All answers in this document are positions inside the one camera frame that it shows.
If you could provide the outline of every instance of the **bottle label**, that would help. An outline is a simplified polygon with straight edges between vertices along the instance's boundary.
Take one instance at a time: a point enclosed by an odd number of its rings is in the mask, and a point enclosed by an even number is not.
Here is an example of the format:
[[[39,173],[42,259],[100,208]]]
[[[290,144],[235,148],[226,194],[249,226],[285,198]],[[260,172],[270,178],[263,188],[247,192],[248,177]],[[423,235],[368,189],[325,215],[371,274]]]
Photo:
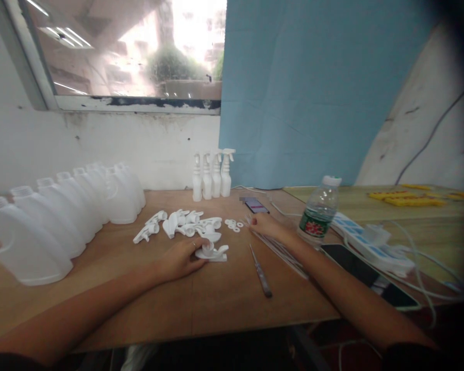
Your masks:
[[[321,219],[318,213],[310,212],[306,209],[299,223],[299,228],[310,236],[323,238],[328,232],[331,222],[331,220],[326,221]]]

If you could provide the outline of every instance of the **water bottle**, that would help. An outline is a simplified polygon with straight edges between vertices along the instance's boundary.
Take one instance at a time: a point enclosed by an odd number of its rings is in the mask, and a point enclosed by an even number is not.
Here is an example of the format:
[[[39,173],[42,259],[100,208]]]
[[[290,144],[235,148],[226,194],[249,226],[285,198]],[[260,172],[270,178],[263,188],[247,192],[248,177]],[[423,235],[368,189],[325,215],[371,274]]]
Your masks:
[[[298,235],[311,245],[321,245],[339,206],[342,178],[325,175],[323,184],[311,194],[297,229]]]

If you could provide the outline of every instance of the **hand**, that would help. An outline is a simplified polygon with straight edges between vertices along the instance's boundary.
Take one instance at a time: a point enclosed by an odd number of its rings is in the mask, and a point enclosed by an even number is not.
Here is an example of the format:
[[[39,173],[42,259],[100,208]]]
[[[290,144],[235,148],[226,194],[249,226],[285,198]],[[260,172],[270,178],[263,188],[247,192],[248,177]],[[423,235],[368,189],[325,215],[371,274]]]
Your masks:
[[[249,229],[277,240],[281,240],[281,237],[290,233],[289,228],[267,213],[254,214]]]
[[[172,246],[159,260],[159,270],[162,279],[165,282],[176,280],[203,267],[208,260],[198,259],[194,256],[194,252],[202,245],[209,246],[210,241],[204,238],[197,238],[181,241]]]

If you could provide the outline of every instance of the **smartphone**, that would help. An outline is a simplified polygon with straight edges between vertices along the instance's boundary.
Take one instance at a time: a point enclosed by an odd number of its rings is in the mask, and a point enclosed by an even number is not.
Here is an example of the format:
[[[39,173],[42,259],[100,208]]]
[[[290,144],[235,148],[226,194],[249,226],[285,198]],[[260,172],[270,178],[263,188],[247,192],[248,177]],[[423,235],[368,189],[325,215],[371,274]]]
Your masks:
[[[265,213],[270,214],[268,209],[265,206],[263,206],[263,204],[254,197],[244,197],[244,203],[251,210],[253,214],[257,214],[260,212],[265,212]]]
[[[420,304],[401,288],[390,282],[344,245],[322,245],[325,254],[338,265],[401,311],[420,309]]]

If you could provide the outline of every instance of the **blue curtain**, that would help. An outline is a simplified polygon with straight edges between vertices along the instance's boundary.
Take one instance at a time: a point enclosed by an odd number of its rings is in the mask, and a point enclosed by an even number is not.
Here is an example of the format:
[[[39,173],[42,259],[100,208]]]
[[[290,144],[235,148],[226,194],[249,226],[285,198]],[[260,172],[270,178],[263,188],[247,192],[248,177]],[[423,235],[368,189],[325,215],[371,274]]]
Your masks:
[[[233,185],[352,184],[436,17],[418,0],[228,0]]]

